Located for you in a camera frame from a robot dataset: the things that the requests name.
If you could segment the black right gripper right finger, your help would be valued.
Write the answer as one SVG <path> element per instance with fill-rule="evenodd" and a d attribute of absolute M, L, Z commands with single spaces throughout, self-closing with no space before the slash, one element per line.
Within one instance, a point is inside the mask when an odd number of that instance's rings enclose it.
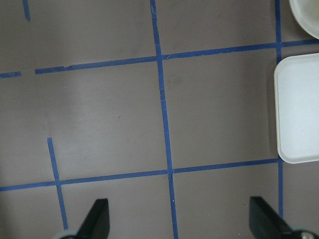
<path fill-rule="evenodd" d="M 250 197 L 249 228 L 255 239 L 291 239 L 293 230 L 259 196 Z"/>

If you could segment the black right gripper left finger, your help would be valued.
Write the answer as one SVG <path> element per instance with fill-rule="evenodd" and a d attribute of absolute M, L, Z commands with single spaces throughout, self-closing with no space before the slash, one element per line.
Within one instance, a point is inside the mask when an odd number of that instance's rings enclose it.
<path fill-rule="evenodd" d="M 108 199 L 97 199 L 80 229 L 80 239 L 107 239 L 110 233 L 110 215 Z"/>

